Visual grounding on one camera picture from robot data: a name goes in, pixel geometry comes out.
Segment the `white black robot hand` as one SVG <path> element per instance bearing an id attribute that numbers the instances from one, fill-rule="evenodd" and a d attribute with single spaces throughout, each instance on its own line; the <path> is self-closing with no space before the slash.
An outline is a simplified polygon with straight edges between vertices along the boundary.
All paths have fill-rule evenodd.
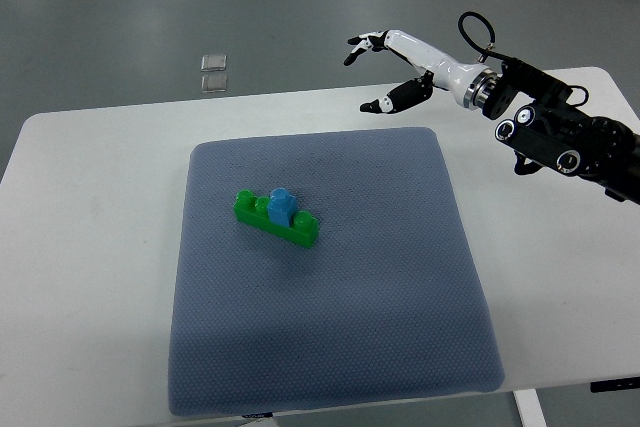
<path id="1" fill-rule="evenodd" d="M 482 109 L 498 76 L 483 63 L 463 64 L 439 49 L 400 30 L 361 34 L 348 40 L 353 50 L 346 66 L 368 52 L 390 51 L 409 63 L 418 73 L 414 79 L 392 89 L 385 96 L 360 106 L 365 113 L 396 114 L 428 100 L 436 89 L 453 96 L 468 110 Z"/>

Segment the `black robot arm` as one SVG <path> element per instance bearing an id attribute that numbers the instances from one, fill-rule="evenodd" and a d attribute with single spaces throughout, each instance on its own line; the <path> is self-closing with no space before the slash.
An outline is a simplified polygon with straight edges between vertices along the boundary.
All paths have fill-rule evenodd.
<path id="1" fill-rule="evenodd" d="M 547 167 L 596 183 L 618 202 L 639 202 L 638 134 L 618 120 L 581 111 L 589 100 L 585 87 L 568 85 L 515 57 L 495 52 L 495 31 L 481 14 L 463 13 L 458 30 L 479 53 L 481 62 L 492 57 L 502 67 L 501 75 L 489 72 L 483 80 L 472 81 L 464 106 L 478 107 L 485 117 L 496 120 L 517 95 L 531 99 L 495 129 L 496 140 L 516 155 L 516 174 L 531 175 Z"/>

